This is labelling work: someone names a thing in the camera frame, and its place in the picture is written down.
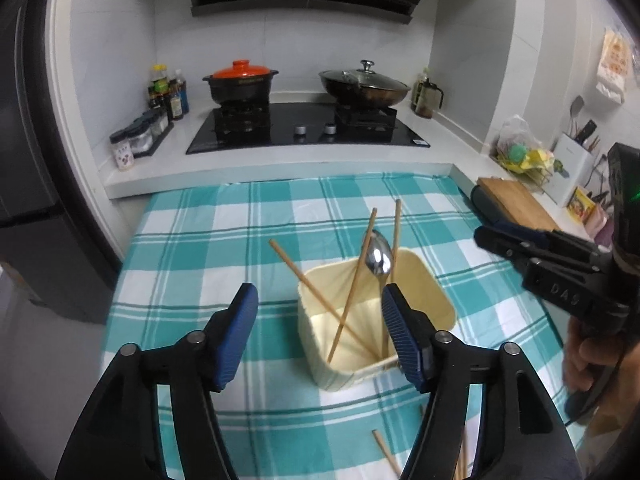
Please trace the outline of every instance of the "tablecloth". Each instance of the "tablecloth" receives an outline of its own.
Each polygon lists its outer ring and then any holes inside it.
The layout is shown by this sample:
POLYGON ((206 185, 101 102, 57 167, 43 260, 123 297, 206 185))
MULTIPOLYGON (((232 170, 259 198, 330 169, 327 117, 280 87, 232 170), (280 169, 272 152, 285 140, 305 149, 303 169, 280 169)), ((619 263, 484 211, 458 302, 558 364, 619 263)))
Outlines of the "tablecloth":
MULTIPOLYGON (((396 197, 401 246, 421 257, 452 301, 458 314, 452 332, 488 348, 515 341, 561 406, 561 343, 544 308, 509 262, 476 246, 480 222, 455 182, 442 176, 370 173, 154 195, 118 280, 106 362, 124 343, 171 345, 204 327, 242 282, 252 282, 260 303, 242 363, 225 391, 212 394, 238 475, 394 478, 371 431, 382 432, 402 465, 427 397, 397 369, 343 392, 319 390, 298 337, 297 280, 268 240, 276 238, 303 270, 355 257, 373 207, 377 229, 392 240, 396 197)), ((158 395, 168 472, 182 478, 168 388, 158 395)), ((467 413, 472 449, 480 403, 474 386, 467 413)))

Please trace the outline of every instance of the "yellow plastic container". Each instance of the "yellow plastic container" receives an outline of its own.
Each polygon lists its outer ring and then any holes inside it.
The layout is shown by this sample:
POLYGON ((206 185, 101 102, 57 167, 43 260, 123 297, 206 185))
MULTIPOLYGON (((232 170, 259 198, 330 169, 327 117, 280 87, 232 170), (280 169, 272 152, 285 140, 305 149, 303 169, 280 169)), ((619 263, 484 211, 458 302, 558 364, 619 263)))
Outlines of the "yellow plastic container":
MULTIPOLYGON (((339 314, 347 301, 356 263, 354 258, 305 273, 339 314)), ((396 283, 411 308, 427 314, 436 330, 451 330, 456 323, 456 311, 422 260, 411 250, 400 248, 396 265, 396 283)), ((298 285, 298 297, 298 331, 311 374, 320 388, 336 392, 398 366, 393 344, 389 345, 388 358, 376 360, 346 330, 329 364, 327 358, 338 321, 302 283, 298 285)), ((378 280, 367 269, 360 272, 347 323, 382 354, 380 289, 378 280)))

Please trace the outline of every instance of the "cutting board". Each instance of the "cutting board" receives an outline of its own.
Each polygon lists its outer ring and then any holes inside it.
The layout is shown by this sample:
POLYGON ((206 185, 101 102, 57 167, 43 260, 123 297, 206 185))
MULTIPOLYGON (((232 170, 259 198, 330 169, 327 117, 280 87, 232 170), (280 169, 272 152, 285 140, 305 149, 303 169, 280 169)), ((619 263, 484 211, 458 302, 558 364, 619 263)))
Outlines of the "cutting board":
POLYGON ((511 222, 531 229, 559 229, 558 224, 521 182, 479 178, 478 186, 484 189, 511 222))

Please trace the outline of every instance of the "metal bolt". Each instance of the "metal bolt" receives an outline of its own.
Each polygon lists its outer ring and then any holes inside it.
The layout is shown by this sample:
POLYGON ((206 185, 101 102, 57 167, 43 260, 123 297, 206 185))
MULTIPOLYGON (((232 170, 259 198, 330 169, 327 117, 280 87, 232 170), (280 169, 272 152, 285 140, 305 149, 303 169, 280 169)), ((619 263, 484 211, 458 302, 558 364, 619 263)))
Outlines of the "metal bolt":
POLYGON ((138 346, 135 343, 127 343, 126 345, 122 345, 120 347, 120 354, 127 357, 135 354, 137 351, 138 351, 138 346))
POLYGON ((436 332, 436 341, 438 341, 439 343, 448 344, 453 341, 453 336, 446 330, 438 330, 436 332))
POLYGON ((206 336, 202 330, 194 330, 193 332, 189 332, 187 334, 187 341, 193 345, 202 343, 205 338, 206 336))
POLYGON ((512 343, 511 341, 509 341, 508 343, 504 344, 504 351, 510 355, 518 355, 520 353, 520 347, 516 345, 516 343, 512 343))

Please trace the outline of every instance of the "gas stove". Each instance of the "gas stove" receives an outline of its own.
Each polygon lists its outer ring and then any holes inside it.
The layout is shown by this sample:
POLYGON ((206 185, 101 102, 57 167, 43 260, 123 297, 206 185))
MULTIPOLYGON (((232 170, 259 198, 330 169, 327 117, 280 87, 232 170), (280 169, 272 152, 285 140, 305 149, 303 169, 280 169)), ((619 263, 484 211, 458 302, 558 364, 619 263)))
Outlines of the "gas stove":
POLYGON ((392 108, 320 103, 216 108, 187 154, 294 144, 386 144, 429 147, 392 108))

